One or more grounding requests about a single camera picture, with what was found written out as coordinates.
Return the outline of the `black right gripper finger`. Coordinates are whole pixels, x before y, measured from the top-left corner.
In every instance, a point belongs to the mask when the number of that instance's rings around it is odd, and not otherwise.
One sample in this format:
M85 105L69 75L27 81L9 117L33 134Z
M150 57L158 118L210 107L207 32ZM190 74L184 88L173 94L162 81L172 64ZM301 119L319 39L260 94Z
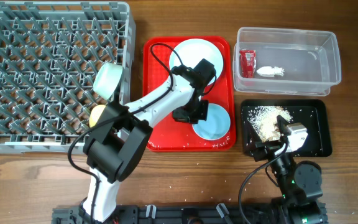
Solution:
M245 146L262 143L260 136L248 120L245 121L243 126L243 140L245 141Z
M280 131L280 139L284 139L285 136L288 135L288 128L289 122L283 118L281 115L277 116L277 126Z

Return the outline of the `food scraps and rice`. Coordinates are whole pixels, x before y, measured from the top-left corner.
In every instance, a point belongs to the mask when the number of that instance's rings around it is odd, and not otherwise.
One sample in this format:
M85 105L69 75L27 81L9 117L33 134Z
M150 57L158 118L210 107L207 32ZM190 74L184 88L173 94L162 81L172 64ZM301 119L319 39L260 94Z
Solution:
M262 142L280 139L277 116L286 121L293 119L289 111L281 106L256 106L248 112L247 120L254 128Z

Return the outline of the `blue bowl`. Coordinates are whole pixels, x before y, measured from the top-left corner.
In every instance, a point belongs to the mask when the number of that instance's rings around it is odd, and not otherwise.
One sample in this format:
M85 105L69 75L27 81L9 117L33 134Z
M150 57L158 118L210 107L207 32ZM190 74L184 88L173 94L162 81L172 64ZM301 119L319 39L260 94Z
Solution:
M223 138L229 131L231 119L229 113L220 105L209 104L206 120L193 124L192 128L200 138L214 141Z

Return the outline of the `light blue plate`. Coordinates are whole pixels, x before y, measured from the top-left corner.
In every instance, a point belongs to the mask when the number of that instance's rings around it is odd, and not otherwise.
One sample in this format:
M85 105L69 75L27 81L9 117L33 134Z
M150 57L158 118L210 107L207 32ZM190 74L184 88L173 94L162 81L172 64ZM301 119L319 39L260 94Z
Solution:
M169 57L169 69L179 67L181 64L188 68L196 70L197 64L202 59L207 60L214 65L216 71L216 78L212 78L208 85L215 84L223 73L224 60L220 50L210 41L204 39L188 39L180 42Z

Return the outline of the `white napkin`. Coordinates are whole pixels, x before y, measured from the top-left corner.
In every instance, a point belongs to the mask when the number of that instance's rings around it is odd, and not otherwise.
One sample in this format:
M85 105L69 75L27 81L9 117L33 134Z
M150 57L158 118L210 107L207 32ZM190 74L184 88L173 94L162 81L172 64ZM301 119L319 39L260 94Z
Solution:
M284 76L285 70L281 67L264 66L257 70L261 77L273 78L275 76Z

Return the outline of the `red ketchup sachet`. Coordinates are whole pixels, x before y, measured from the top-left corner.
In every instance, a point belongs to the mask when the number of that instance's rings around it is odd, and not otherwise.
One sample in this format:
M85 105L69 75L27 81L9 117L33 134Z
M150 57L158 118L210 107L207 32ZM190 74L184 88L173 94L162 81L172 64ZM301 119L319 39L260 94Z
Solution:
M241 76L243 78L253 78L256 69L256 51L242 49L239 51L241 63Z

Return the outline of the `green bowl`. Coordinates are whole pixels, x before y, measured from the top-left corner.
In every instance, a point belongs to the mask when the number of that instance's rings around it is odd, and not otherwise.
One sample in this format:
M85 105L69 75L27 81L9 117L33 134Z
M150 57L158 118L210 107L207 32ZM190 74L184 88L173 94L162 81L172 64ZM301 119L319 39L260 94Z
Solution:
M109 100L114 92L119 89L122 82L124 69L122 65L104 63L93 83L93 91L105 100Z

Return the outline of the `yellow plastic cup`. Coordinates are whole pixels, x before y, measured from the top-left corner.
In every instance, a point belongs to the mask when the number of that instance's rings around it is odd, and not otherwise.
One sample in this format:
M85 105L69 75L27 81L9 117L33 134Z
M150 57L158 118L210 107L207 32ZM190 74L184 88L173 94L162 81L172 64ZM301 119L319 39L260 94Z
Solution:
M102 115L105 107L106 107L106 105L97 105L91 110L91 113L89 116L89 126L91 128L96 125L96 123L98 122L100 116Z

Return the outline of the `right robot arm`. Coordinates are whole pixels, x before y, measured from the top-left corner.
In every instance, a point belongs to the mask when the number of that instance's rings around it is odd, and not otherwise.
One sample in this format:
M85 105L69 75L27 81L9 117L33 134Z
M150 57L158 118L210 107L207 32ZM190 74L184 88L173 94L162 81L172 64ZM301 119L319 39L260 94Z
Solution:
M289 123L282 116L277 116L280 139L263 142L249 121L246 132L251 140L248 151L255 161L264 161L243 181L238 195L239 212L244 223L266 219L267 223L327 223L328 216L324 203L318 201L323 195L321 189L321 167L311 161L296 163L292 152L304 145L308 137L307 128L301 123ZM282 193L273 198L264 212L256 210L253 215L246 215L251 206L242 203L242 193L246 183L260 170L271 168L274 176L269 179Z

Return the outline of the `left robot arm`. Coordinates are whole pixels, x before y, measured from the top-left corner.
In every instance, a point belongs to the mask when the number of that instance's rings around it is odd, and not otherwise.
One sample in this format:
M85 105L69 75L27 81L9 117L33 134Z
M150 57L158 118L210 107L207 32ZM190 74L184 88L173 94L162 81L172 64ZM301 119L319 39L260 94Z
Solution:
M93 179L81 206L88 223L103 223L112 215L119 186L138 165L154 126L168 115L188 124L207 118L208 101L202 95L215 76L214 65L206 59L193 68L176 66L143 98L126 105L110 101L99 115L91 115L94 123L83 152Z

